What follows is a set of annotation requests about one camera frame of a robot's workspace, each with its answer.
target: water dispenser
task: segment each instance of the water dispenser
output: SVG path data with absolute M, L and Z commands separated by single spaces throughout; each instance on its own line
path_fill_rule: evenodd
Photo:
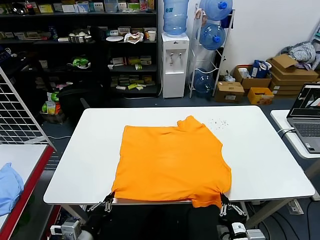
M 162 95 L 164 98 L 182 98 L 185 92 L 189 38 L 183 33 L 172 36 L 162 33 Z

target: metal clamp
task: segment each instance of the metal clamp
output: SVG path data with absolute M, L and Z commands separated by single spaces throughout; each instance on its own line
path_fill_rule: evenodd
M 112 192 L 108 196 L 105 197 L 104 201 L 97 202 L 93 206 L 91 206 L 87 211 L 92 212 L 99 206 L 104 206 L 104 211 L 110 213 L 112 210 L 112 202 L 114 201 L 115 193 Z

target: cardboard box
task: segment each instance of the cardboard box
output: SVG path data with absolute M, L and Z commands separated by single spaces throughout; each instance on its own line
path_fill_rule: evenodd
M 280 79 L 276 74 L 271 73 L 272 82 L 279 86 L 303 86 L 306 83 L 317 82 L 317 79 L 307 80 L 307 79 Z
M 289 91 L 289 90 L 273 90 L 272 93 L 274 95 L 298 95 L 300 93 L 300 90 L 294 90 L 294 91 Z
M 302 85 L 288 85 L 288 86 L 283 86 L 283 85 L 277 85 L 275 84 L 272 80 L 271 80 L 271 83 L 269 85 L 269 89 L 271 91 L 273 90 L 281 90 L 281 91 L 300 91 L 302 88 Z
M 252 66 L 248 65 L 238 65 L 233 71 L 233 77 L 236 82 L 241 83 L 243 89 L 250 88 L 267 88 L 271 82 L 271 77 L 268 75 L 267 78 L 243 78 L 238 71 L 239 68 L 246 68 L 250 72 Z
M 271 72 L 282 80 L 316 80 L 319 76 L 313 70 L 308 71 L 305 69 L 296 68 L 293 72 L 282 71 L 277 67 L 277 64 L 279 64 L 279 62 L 276 63 L 274 59 L 268 59 L 267 62 L 272 65 Z
M 239 82 L 219 81 L 215 101 L 221 103 L 239 103 L 245 93 Z
M 296 70 L 296 64 L 298 62 L 288 56 L 287 54 L 282 54 L 272 58 L 273 64 L 282 72 L 292 73 Z
M 266 87 L 252 87 L 248 93 L 248 99 L 254 105 L 269 105 L 275 95 Z

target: stacked boxes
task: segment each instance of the stacked boxes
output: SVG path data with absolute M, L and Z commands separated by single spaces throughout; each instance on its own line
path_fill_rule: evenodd
M 286 54 L 268 60 L 272 65 L 269 89 L 276 97 L 295 98 L 305 83 L 318 81 L 318 74 L 313 70 L 298 69 L 296 60 Z

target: water jug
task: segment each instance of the water jug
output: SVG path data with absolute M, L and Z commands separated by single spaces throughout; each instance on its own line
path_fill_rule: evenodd
M 186 30 L 189 0 L 164 0 L 163 30 L 170 35 L 180 35 Z
M 208 50 L 216 50 L 220 48 L 226 39 L 225 30 L 216 24 L 207 23 L 201 28 L 200 43 Z
M 232 11 L 232 0 L 201 0 L 199 7 L 203 9 L 208 19 L 221 21 Z
M 200 68 L 199 70 L 196 69 L 194 72 L 193 87 L 196 95 L 202 98 L 211 97 L 214 89 L 214 80 L 205 69 Z
M 107 13 L 116 13 L 118 11 L 118 0 L 104 0 L 104 7 Z

